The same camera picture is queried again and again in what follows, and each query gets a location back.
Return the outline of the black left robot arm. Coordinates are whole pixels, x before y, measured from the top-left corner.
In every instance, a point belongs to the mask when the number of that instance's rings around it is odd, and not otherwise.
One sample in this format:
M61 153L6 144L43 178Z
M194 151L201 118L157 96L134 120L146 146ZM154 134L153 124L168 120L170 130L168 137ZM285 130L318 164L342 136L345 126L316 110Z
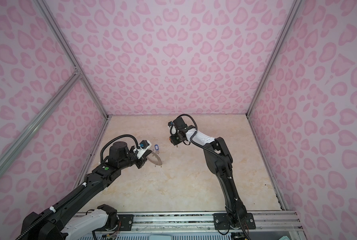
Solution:
M133 165L141 169L152 153L148 140L140 143L132 135L121 135L110 140L100 151L100 164L86 175L82 184L42 213L25 217L18 240L65 240L63 232L72 217L93 197L106 189L121 171Z

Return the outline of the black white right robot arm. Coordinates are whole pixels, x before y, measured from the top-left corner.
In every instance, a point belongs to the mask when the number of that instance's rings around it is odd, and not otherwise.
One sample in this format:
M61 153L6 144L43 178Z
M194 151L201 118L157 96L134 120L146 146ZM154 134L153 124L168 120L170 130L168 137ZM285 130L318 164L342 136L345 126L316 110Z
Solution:
M177 146L181 143L192 144L203 150L205 162L220 184L226 210L226 219L233 229L244 233L256 229L253 214L248 213L239 197L233 174L233 159L223 138L213 138L198 130L192 116L182 114L168 124L170 142Z

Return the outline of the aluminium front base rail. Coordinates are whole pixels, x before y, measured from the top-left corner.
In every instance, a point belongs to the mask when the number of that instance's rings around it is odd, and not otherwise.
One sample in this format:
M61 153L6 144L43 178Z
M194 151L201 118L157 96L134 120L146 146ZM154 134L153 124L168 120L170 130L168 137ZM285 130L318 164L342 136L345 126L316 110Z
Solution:
M252 211L245 231L228 226L225 212L123 212L119 231L97 230L83 240L304 240L293 211Z

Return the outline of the aluminium left wall diagonal bar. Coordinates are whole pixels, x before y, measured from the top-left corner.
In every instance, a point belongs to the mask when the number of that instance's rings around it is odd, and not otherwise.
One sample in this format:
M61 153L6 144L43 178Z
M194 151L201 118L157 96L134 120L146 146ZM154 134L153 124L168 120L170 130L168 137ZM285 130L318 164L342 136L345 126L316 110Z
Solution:
M57 93L48 101L41 111L32 119L32 121L18 135L18 138L6 148L0 156L0 179L12 165L17 156L33 139L36 133L42 128L48 118L53 114L59 104L69 94L74 85L80 80L80 71L76 71L68 81L57 91Z

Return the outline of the aluminium left back corner post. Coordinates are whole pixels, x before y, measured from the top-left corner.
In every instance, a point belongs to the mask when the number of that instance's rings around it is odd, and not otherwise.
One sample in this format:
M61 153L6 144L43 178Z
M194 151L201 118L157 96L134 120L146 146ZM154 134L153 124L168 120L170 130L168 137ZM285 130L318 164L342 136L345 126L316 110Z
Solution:
M45 22L47 23L48 27L52 31L53 35L55 36L56 40L58 41L60 47L62 48L63 52L65 53L66 57L72 64L75 72L80 75L82 83L84 84L87 92L91 96L93 102L95 103L96 107L100 111L101 115L108 120L109 114L104 109L102 102L100 101L97 93L92 87L92 84L89 82L88 77L86 76L84 70L82 69L81 64L79 63L74 51L72 50L71 45L69 44L67 38L65 37L64 33L62 32L59 24L56 21L55 16L51 12L48 4L46 1L43 0L34 0L34 4L37 6L39 12L43 16Z

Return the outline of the aluminium corner post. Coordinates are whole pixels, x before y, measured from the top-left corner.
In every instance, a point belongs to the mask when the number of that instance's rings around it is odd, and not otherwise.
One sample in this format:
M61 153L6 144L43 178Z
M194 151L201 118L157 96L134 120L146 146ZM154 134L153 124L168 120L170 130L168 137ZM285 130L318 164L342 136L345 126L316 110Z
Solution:
M82 83L84 84L87 92L91 96L93 102L95 103L96 107L100 111L101 115L108 120L109 114L104 109L102 102L100 101L97 93L92 87L92 84L89 82L88 77L86 76L84 70L82 69L81 64L79 63L74 51L72 50L71 45L69 44L67 38L65 37L64 33L62 32L59 24L56 21L55 16L51 12L48 4L46 1L43 0L34 0L34 4L37 6L39 12L43 16L45 22L47 23L48 27L52 31L53 35L55 36L56 40L58 41L60 47L62 48L63 52L65 53L66 57L72 64L75 72L80 75Z
M288 38L290 31L295 24L295 21L302 10L304 6L305 1L302 0L296 0L293 1L292 6L290 8L289 14L287 15L284 26L282 27L281 31L279 32L278 38L275 42L275 45L273 47L273 50L271 52L270 58L265 66L264 72L261 76L261 79L258 83L257 89L254 92L252 101L249 105L249 108L246 112L246 117L249 119L252 115L253 109L258 101L258 98L260 96L260 93L262 92L262 89L264 87L265 82L268 79L268 76L270 74L270 71L274 67L276 60L286 42L286 39Z

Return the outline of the aluminium right back corner post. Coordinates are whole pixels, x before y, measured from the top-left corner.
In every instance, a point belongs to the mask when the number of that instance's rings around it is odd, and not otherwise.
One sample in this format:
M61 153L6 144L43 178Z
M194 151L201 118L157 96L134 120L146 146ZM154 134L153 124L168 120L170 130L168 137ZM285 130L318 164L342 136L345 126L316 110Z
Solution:
M281 31L279 32L278 38L275 42L275 45L273 47L273 50L271 52L270 58L265 66L264 72L261 76L261 79L258 83L257 89L254 92L252 101L249 105L249 108L246 112L246 117L249 119L252 115L253 109L258 101L258 98L260 96L260 93L262 92L262 89L264 87L265 82L268 79L268 76L270 74L270 71L274 67L276 60L286 42L286 39L288 38L290 31L295 24L295 21L302 10L304 6L305 1L302 0L296 0L293 1L292 6L290 8L289 14L287 15L284 26L282 27Z

